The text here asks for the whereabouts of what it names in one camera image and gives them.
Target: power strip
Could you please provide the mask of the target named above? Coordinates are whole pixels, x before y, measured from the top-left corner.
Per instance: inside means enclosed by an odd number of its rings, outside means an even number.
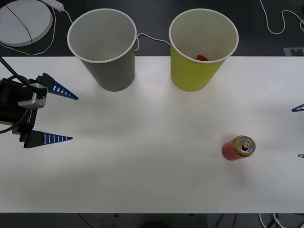
[[[56,0],[40,0],[41,2],[45,3],[46,5],[53,7],[58,12],[63,11],[64,7],[63,4]]]

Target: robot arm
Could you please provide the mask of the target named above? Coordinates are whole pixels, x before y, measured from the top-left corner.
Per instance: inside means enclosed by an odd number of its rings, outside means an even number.
[[[19,134],[19,141],[24,142],[24,148],[73,139],[72,137],[34,131],[33,128],[37,111],[44,107],[48,93],[73,100],[78,100],[78,97],[48,74],[43,73],[36,80],[27,80],[18,75],[2,57],[0,57],[0,62],[13,74],[8,79],[0,80],[0,124],[11,125],[11,127],[0,131],[0,134],[11,130],[13,134]],[[13,81],[14,78],[17,78],[21,83]]]

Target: white round device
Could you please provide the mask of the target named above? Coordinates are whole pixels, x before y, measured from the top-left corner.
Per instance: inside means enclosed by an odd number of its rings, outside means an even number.
[[[33,43],[50,30],[53,16],[44,3],[37,0],[18,0],[7,6],[28,28]],[[0,42],[11,47],[30,45],[28,31],[11,11],[6,6],[0,9]]]

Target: soda can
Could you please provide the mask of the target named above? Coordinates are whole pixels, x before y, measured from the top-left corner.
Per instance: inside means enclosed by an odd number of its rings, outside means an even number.
[[[252,138],[240,135],[225,143],[222,147],[223,156],[231,161],[250,157],[256,149],[256,143]]]

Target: dark floor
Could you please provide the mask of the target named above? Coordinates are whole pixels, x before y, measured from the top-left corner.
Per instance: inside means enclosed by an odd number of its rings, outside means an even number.
[[[221,214],[81,214],[94,228],[214,228]],[[218,228],[232,228],[235,214],[226,214]],[[304,216],[279,214],[280,222],[288,228],[297,228],[304,222]],[[270,222],[269,214],[263,214],[266,225]],[[72,213],[29,213],[0,214],[1,228],[90,228],[77,214]],[[238,214],[235,228],[262,228],[258,214]]]
[[[0,8],[14,0],[1,0]],[[239,32],[239,44],[234,56],[285,56],[283,48],[303,48],[304,33],[299,20],[291,13],[285,13],[286,28],[280,35],[271,34],[259,0],[59,0],[72,20],[82,14],[99,8],[112,8],[128,14],[134,21],[138,33],[146,33],[158,39],[169,41],[169,26],[180,13],[206,8],[218,11],[232,20]],[[262,0],[267,11],[270,29],[280,32],[283,28],[282,10],[291,10],[304,18],[303,0]],[[54,43],[41,56],[72,56],[67,46],[67,32],[71,26],[64,12],[57,12]],[[40,41],[34,43],[33,53],[44,51],[49,46],[53,27]],[[140,38],[138,56],[169,56],[165,43]],[[30,46],[20,50],[30,53]],[[0,46],[1,56],[25,56],[22,53]],[[303,56],[303,52],[291,51],[292,56]]]

